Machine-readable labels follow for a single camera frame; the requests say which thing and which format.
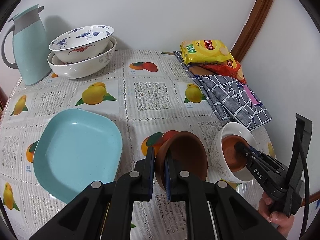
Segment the wooden frame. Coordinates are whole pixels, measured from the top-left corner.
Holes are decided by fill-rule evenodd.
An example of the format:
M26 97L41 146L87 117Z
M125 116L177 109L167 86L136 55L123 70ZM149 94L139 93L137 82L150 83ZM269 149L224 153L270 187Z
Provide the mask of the wooden frame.
M233 57L241 62L266 19L273 0L256 0L247 23L231 50Z
M309 203L312 203L314 201L317 201L318 199L320 199L320 191L310 195L310 200L309 200ZM306 200L303 199L302 200L302 203L301 203L301 206L303 207L304 205L306 204Z

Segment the lay's logo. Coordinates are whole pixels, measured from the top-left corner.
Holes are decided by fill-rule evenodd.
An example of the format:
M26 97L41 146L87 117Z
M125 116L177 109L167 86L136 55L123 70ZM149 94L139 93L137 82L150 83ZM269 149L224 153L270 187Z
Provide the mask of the lay's logo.
M231 61L230 59L227 60L227 65L228 65L228 67L233 68L233 66L232 66L232 61Z
M204 40L204 45L209 50L213 50L214 49L211 40Z

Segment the light blue square plate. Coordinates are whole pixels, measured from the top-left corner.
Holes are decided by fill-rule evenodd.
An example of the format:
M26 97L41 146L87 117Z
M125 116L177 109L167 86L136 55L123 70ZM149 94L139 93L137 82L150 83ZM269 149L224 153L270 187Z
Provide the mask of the light blue square plate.
M67 109L56 114L45 128L33 167L41 186L69 203L95 180L114 181L121 153L121 133L110 119Z

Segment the crane pattern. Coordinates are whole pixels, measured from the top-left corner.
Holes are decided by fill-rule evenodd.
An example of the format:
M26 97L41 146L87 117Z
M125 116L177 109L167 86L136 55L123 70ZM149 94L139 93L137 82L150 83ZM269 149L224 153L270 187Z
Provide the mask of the crane pattern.
M68 44L66 42L66 39L69 39L70 37L64 38L61 41L57 42L57 45L59 45L59 49L61 49L62 47L66 47L66 45Z
M91 30L88 30L88 32L86 33L82 33L79 36L77 36L77 38L82 38L85 37L87 40L92 38L93 36L97 36L100 32L92 32L92 28Z

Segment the potato chips bag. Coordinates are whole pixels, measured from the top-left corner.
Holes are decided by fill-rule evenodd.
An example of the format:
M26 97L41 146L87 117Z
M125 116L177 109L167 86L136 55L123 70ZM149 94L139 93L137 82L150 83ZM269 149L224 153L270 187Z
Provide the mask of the potato chips bag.
M218 75L234 77L246 83L242 68L228 48L219 40L183 41L180 45L185 64L208 63L199 66Z
M183 41L180 48L186 64L235 61L227 47L218 40Z

